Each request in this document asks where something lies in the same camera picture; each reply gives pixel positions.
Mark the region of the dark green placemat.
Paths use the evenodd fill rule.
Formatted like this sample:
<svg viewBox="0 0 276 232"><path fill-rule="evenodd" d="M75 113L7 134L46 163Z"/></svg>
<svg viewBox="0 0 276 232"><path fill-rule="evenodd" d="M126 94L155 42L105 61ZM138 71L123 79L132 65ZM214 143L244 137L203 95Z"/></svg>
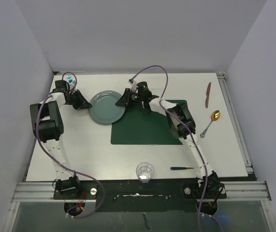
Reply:
<svg viewBox="0 0 276 232"><path fill-rule="evenodd" d="M143 109L127 107L124 115L112 124L112 145L181 145L170 131L166 116Z"/></svg>

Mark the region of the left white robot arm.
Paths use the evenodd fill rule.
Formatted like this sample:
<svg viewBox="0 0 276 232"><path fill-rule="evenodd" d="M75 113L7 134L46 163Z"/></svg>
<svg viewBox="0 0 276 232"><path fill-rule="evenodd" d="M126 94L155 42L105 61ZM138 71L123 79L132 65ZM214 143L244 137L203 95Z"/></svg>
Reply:
<svg viewBox="0 0 276 232"><path fill-rule="evenodd" d="M77 81L57 80L46 100L29 107L34 136L44 153L52 160L56 172L53 183L55 192L72 199L82 195L83 188L77 174L70 169L62 141L64 124L59 108L63 105L71 105L75 110L92 107L76 85Z"/></svg>

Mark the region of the grey-blue round plate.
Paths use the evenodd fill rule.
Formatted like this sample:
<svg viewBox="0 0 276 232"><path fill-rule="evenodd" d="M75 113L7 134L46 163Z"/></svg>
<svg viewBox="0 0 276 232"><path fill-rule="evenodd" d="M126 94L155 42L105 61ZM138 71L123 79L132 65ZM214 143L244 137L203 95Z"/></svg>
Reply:
<svg viewBox="0 0 276 232"><path fill-rule="evenodd" d="M125 113L124 106L115 105L120 98L121 94L112 90L97 93L90 101L92 104L88 109L90 118L101 125L118 121Z"/></svg>

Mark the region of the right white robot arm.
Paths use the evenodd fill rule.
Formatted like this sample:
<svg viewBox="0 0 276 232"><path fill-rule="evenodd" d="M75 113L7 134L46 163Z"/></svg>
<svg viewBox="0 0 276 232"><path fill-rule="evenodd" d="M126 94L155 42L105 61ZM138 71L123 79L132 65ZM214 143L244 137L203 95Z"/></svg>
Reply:
<svg viewBox="0 0 276 232"><path fill-rule="evenodd" d="M195 122L184 103L171 103L149 90L132 91L126 88L122 97L116 102L117 106L129 107L140 103L144 108L166 115L169 128L174 137L187 147L193 169L198 178L198 191L201 196L208 198L211 195L225 194L224 184L220 182L216 172L209 165L195 131Z"/></svg>

